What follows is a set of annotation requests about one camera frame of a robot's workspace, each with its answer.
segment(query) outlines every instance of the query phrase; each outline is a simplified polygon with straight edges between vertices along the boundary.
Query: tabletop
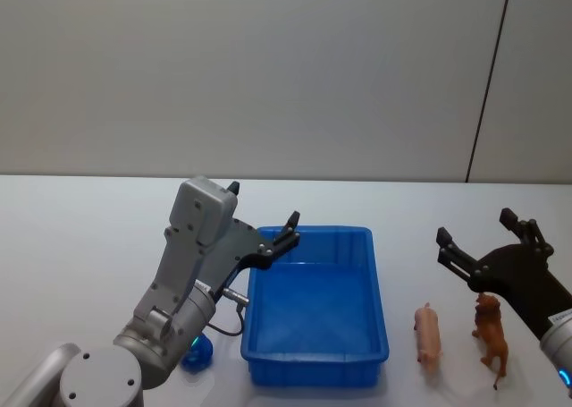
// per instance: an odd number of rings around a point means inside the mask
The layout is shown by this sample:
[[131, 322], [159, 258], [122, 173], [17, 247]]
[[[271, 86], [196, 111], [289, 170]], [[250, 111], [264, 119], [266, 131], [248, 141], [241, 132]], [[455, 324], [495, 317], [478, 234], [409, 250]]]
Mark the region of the tabletop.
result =
[[[183, 179], [0, 176], [2, 342], [0, 401], [35, 360], [60, 342], [90, 349], [112, 342], [153, 279], [163, 230]], [[216, 181], [223, 185], [230, 181]], [[366, 226], [374, 236], [390, 358], [370, 389], [253, 386], [240, 338], [206, 330], [213, 365], [196, 375], [177, 368], [147, 406], [456, 406], [570, 405], [538, 340], [501, 300], [509, 343], [508, 376], [480, 361], [471, 336], [475, 294], [437, 263], [437, 228], [446, 226], [476, 258], [516, 242], [498, 222], [502, 208], [534, 217], [555, 249], [551, 272], [572, 288], [572, 186], [400, 182], [241, 181], [236, 217], [281, 225]], [[245, 292], [248, 272], [233, 288]], [[416, 362], [413, 315], [427, 301], [439, 314], [443, 356], [436, 381]], [[214, 323], [238, 326], [223, 299]]]

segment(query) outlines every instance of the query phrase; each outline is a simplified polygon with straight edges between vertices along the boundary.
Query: gray robot arm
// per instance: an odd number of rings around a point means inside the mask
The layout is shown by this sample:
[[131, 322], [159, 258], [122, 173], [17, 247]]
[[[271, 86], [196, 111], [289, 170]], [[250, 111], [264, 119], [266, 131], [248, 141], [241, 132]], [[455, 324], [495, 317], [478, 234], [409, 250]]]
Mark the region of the gray robot arm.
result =
[[233, 217], [238, 192], [237, 182], [228, 189], [203, 176], [184, 182], [164, 231], [167, 244], [155, 279], [114, 346], [93, 352], [60, 347], [4, 407], [142, 406], [142, 390], [170, 376], [218, 300], [226, 296], [244, 304], [230, 289], [236, 275], [249, 267], [268, 269], [299, 243], [298, 212], [268, 240]]

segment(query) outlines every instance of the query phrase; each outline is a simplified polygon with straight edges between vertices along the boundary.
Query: toy animal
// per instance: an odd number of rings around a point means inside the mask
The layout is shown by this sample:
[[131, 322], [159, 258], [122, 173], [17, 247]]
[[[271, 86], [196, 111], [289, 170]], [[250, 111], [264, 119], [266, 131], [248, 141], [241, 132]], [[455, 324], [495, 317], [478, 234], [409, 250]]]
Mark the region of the toy animal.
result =
[[502, 330], [501, 304], [492, 295], [484, 293], [479, 293], [476, 302], [476, 330], [473, 331], [473, 337], [480, 337], [486, 343], [486, 356], [481, 358], [484, 365], [490, 367], [494, 357], [500, 358], [499, 372], [494, 385], [492, 385], [497, 390], [499, 379], [507, 375], [507, 359], [509, 357], [509, 346], [504, 339], [504, 331]]
[[429, 374], [433, 374], [439, 366], [441, 352], [441, 337], [439, 336], [438, 318], [435, 310], [429, 303], [415, 312], [415, 326], [417, 338], [417, 362]]

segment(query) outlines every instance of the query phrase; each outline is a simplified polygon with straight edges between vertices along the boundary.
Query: blue led light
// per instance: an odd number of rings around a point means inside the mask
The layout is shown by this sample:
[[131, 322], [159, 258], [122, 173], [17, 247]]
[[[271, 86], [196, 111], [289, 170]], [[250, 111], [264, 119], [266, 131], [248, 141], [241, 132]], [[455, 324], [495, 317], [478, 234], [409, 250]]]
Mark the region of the blue led light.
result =
[[560, 374], [560, 378], [564, 382], [564, 385], [566, 385], [566, 387], [570, 387], [570, 377], [568, 376], [568, 373], [563, 369], [559, 369], [558, 374]]

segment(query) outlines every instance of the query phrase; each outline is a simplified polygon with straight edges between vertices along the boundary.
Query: blue plastic bin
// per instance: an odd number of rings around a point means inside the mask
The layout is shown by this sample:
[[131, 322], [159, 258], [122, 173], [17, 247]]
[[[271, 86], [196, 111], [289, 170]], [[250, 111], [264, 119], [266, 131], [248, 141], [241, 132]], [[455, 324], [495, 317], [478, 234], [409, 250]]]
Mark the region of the blue plastic bin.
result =
[[[259, 232], [273, 238], [280, 227]], [[251, 270], [240, 352], [263, 386], [373, 386], [389, 356], [372, 234], [301, 226], [299, 246]]]

